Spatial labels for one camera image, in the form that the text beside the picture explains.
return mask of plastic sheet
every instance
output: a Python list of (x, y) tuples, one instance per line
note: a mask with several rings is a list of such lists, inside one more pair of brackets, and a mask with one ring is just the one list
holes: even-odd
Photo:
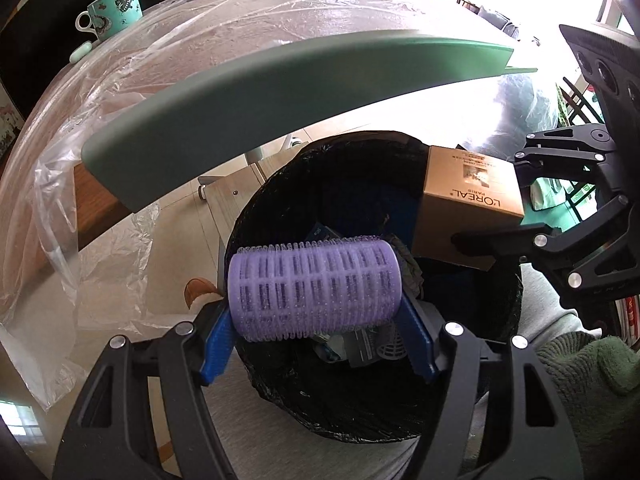
[[(226, 60), (306, 38), (406, 28), (516, 45), (451, 0), (168, 0), (60, 72), (26, 121), (0, 181), (0, 342), (45, 409), (92, 364), (84, 362), (79, 351), (89, 337), (82, 335), (83, 327), (107, 332), (123, 327), (127, 334), (142, 337), (165, 330), (172, 321), (146, 316), (143, 286), (136, 285), (144, 275), (152, 213), (109, 242), (115, 260), (98, 264), (89, 250), (81, 268), (72, 169), (80, 161), (84, 141), (149, 95)], [(372, 70), (378, 62), (385, 60), (371, 60)], [(460, 107), (449, 103), (425, 110), (439, 114), (450, 126), (466, 117), (460, 111), (471, 103), (481, 113), (468, 119), (478, 132), (475, 140), (495, 134), (518, 142), (508, 124), (498, 127), (495, 121), (508, 109), (508, 96), (495, 91), (500, 81), (488, 83), (488, 90), (481, 82), (461, 87), (468, 89), (470, 101)], [(556, 112), (539, 99), (542, 94), (530, 81), (526, 76), (513, 86), (519, 93), (514, 105), (518, 118), (526, 116), (531, 131), (554, 126)], [(460, 98), (455, 90), (443, 92)], [(215, 107), (235, 105), (212, 104), (213, 133)], [(447, 117), (444, 110), (449, 110)], [(40, 247), (46, 253), (44, 263), (38, 256)], [(82, 298), (95, 300), (92, 287), (108, 286), (104, 284), (110, 269), (116, 268), (113, 262), (123, 254), (127, 256), (119, 279), (129, 285), (118, 293), (122, 306), (107, 318), (98, 316)]]

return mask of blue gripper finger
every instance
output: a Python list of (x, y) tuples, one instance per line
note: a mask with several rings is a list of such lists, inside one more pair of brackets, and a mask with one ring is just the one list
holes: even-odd
[(431, 383), (440, 373), (433, 356), (433, 341), (405, 294), (402, 294), (394, 322), (402, 337), (402, 343), (414, 373), (422, 376), (427, 383)]
[(205, 341), (204, 361), (200, 367), (200, 377), (207, 386), (222, 375), (231, 351), (234, 349), (236, 329), (231, 321), (231, 313), (225, 308), (209, 332)]

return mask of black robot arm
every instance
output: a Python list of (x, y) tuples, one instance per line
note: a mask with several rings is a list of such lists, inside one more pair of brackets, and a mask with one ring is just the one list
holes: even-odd
[(607, 126), (529, 134), (514, 166), (521, 187), (541, 176), (594, 184), (598, 210), (565, 232), (528, 224), (457, 234), (453, 242), (465, 254), (531, 262), (562, 306), (583, 308), (640, 292), (640, 43), (605, 25), (560, 28), (595, 88)]

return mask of crumpled cloth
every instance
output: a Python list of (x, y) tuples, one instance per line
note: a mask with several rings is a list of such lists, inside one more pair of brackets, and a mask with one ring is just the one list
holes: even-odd
[(585, 480), (637, 478), (640, 356), (617, 337), (561, 335), (538, 350), (577, 439)]
[(402, 286), (404, 286), (414, 298), (421, 298), (424, 295), (424, 291), (422, 290), (424, 278), (422, 277), (420, 265), (415, 261), (411, 251), (396, 235), (387, 235), (384, 239), (391, 245), (391, 248), (396, 254), (396, 258), (398, 258), (400, 275), (402, 276)]

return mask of teal mug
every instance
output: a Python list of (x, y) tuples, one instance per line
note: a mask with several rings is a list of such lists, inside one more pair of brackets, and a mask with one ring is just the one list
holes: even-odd
[[(80, 25), (83, 16), (89, 17), (86, 27)], [(95, 0), (76, 18), (76, 29), (81, 32), (92, 32), (99, 40), (104, 41), (131, 23), (142, 18), (142, 10), (138, 0)]]

